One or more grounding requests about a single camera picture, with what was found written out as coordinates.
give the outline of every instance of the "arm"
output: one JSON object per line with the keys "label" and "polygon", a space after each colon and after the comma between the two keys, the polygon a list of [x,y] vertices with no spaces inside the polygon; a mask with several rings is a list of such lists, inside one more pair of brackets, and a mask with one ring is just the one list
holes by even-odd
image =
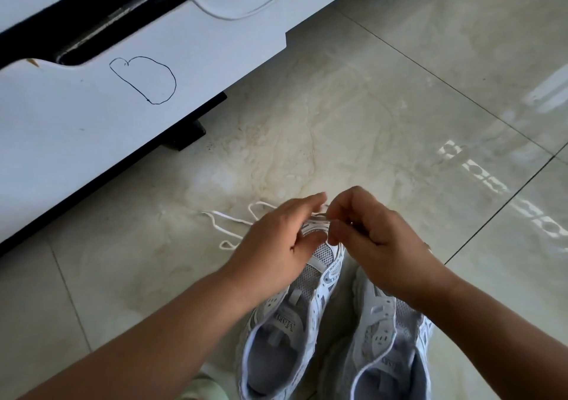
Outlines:
{"label": "arm", "polygon": [[288,286],[327,236],[298,235],[325,194],[290,200],[255,223],[231,259],[116,339],[22,400],[174,399],[219,339]]}
{"label": "arm", "polygon": [[398,213],[359,187],[327,213],[330,244],[342,242],[375,285],[428,316],[501,398],[568,391],[568,348],[455,275]]}

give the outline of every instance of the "pair of sneakers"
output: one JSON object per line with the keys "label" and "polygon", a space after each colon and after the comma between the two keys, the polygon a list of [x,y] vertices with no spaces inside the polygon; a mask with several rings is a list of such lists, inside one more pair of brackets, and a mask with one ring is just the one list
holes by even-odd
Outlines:
{"label": "pair of sneakers", "polygon": [[[206,212],[252,224],[219,212]],[[315,214],[301,228],[304,236],[330,223]],[[222,249],[234,249],[224,241]],[[258,305],[248,318],[236,351],[238,393],[243,400],[288,399],[315,352],[323,313],[337,286],[345,255],[342,244],[320,245],[302,273],[285,290]],[[318,383],[321,399],[409,400],[430,398],[426,365],[432,323],[408,304],[375,287],[361,268],[353,283],[359,324],[352,338],[331,347]]]}

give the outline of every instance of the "drawing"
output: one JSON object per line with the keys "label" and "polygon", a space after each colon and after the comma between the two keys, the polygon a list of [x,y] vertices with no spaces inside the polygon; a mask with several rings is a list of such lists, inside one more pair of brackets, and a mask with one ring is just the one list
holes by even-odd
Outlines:
{"label": "drawing", "polygon": [[130,60],[117,57],[109,66],[121,80],[153,105],[168,101],[177,88],[177,81],[169,66],[146,56],[135,56]]}

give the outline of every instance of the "black line doodle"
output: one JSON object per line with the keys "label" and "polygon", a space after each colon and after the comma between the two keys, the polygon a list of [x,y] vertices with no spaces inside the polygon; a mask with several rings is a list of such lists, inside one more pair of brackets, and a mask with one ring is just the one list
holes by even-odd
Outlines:
{"label": "black line doodle", "polygon": [[[160,90],[160,88],[156,88],[155,86],[151,86],[153,83],[155,83],[155,81],[152,81],[151,79],[148,80],[147,85],[149,85],[149,86],[148,86],[147,88],[139,89],[139,88],[137,88],[133,83],[131,83],[131,82],[128,81],[126,78],[124,78],[122,75],[120,75],[120,74],[117,72],[117,70],[115,70],[115,69],[112,67],[113,63],[116,62],[116,61],[123,61],[123,63],[122,63],[123,66],[125,66],[125,67],[130,67],[130,63],[131,63],[132,61],[134,61],[135,59],[147,59],[147,60],[149,60],[149,61],[152,61],[152,62],[153,62],[154,64],[156,64],[156,65],[159,65],[159,66],[162,66],[162,67],[166,68],[167,71],[169,72],[169,74],[171,74],[171,76],[172,76],[172,78],[173,78],[173,90],[172,90],[172,93],[169,94],[169,92],[170,92],[170,89],[169,89],[169,88],[164,91],[163,88],[162,88],[162,90]],[[167,66],[167,65],[161,64],[161,63],[159,63],[158,61],[155,61],[155,60],[152,59],[151,57],[135,56],[135,57],[131,58],[130,60],[126,60],[126,59],[124,59],[124,58],[122,58],[122,57],[117,57],[116,59],[113,59],[113,60],[110,62],[109,67],[110,67],[110,69],[112,70],[112,72],[115,73],[116,75],[118,75],[118,77],[119,77],[122,81],[127,82],[134,90],[136,90],[140,95],[142,95],[142,96],[144,97],[144,99],[146,99],[146,101],[150,102],[150,104],[153,104],[153,105],[160,105],[160,104],[163,104],[164,102],[169,101],[170,98],[174,95],[175,89],[177,88],[177,80],[175,79],[175,75],[174,75],[174,73],[172,72],[172,70],[170,69],[170,67]],[[144,70],[144,72],[141,73],[141,74],[142,74],[142,77],[148,78],[148,73],[149,73],[149,72],[154,73],[155,70],[150,70],[150,71]]]}

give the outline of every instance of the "green object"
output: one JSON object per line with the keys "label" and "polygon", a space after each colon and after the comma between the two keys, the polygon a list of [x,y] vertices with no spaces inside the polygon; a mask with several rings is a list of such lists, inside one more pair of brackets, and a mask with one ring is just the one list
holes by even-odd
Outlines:
{"label": "green object", "polygon": [[194,379],[180,396],[183,400],[229,400],[219,384],[211,379]]}

